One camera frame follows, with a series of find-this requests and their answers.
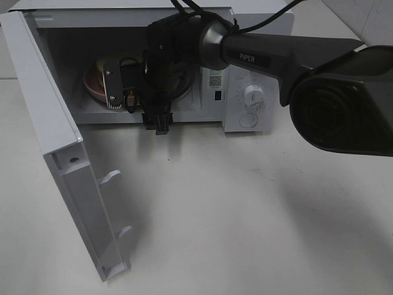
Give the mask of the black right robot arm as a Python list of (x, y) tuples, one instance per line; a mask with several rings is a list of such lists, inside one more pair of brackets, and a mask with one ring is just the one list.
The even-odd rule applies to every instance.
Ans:
[(230, 65), (278, 81), (281, 106), (299, 134), (336, 153), (392, 155), (392, 47), (356, 39), (255, 34), (205, 10), (157, 20), (146, 29), (142, 62), (120, 70), (147, 125), (167, 133), (176, 66)]

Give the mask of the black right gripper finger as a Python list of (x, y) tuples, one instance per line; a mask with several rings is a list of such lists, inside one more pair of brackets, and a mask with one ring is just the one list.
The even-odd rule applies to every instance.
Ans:
[(156, 135), (166, 135), (173, 123), (171, 104), (143, 106), (142, 121), (147, 130), (155, 130)]

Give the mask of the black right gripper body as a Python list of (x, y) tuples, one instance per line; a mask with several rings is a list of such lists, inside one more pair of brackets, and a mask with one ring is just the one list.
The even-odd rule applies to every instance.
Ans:
[(123, 90), (130, 91), (144, 109), (163, 106), (184, 95), (184, 63), (144, 52), (141, 61), (120, 63)]

